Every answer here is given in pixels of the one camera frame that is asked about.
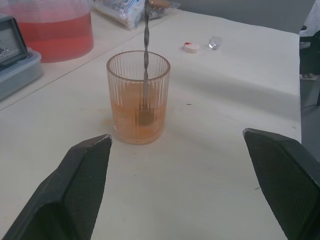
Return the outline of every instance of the plastic bag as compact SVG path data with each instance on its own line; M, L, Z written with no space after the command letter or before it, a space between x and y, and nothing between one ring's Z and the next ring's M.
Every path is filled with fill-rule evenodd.
M144 15L144 0L91 0L91 6L99 13L123 24L128 29L137 28ZM171 2L169 8L151 8L150 19L160 18L170 9L177 9L179 3Z

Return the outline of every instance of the small clear object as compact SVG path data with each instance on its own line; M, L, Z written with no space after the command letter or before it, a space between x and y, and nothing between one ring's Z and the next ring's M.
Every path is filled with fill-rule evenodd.
M210 49L215 49L216 50L216 49L220 48L220 46L221 46L221 38L220 37L213 36L213 37L210 38L209 44L208 44L208 47Z

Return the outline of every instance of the white table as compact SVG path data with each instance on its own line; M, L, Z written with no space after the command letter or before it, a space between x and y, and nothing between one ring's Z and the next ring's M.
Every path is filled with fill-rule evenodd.
M218 51L205 48L214 35ZM292 33L185 11L153 27L150 50L171 63L165 131L145 146L113 138L92 239L285 240L242 131L301 141L298 46ZM106 62L142 48L140 34L0 111L0 237L70 147L114 133Z
M179 12L180 10L176 9L170 11L168 15L162 18L150 21L150 28L153 28L159 23L170 19L172 16L175 16ZM22 88L20 91L12 94L10 97L0 101L0 110L25 98L26 96L70 73L83 64L86 64L91 60L101 56L102 54L105 54L109 50L129 41L131 38L134 38L135 36L143 33L145 30L143 22L139 23L137 29L127 30L120 24L105 16L102 16L99 13L96 13L95 11L91 12L91 22L94 36L94 47L92 51L74 60L42 64L44 75L33 83Z

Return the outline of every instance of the red liquid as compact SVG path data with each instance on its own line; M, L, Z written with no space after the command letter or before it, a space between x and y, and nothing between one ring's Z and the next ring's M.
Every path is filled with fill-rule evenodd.
M26 45L41 53L43 63L79 58L94 47L91 15L57 22L18 22Z

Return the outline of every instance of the orange liquid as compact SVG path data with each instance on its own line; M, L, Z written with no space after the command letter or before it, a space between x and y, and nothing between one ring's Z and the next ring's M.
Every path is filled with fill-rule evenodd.
M167 98L158 104L159 89L148 88L148 105L153 110L153 122L148 125L139 124L142 115L139 114L139 105L143 102L143 84L129 83L118 92L118 101L111 100L114 128L120 138L130 144L148 144L158 139L164 129Z
M57 22L19 22L26 45L41 53L42 62L79 58L94 47L91 15Z
M71 5L64 0L39 6L41 8L35 10L32 2L25 1L1 8L0 12L15 17L26 45L41 53L43 63L75 59L92 50L94 41L88 6Z

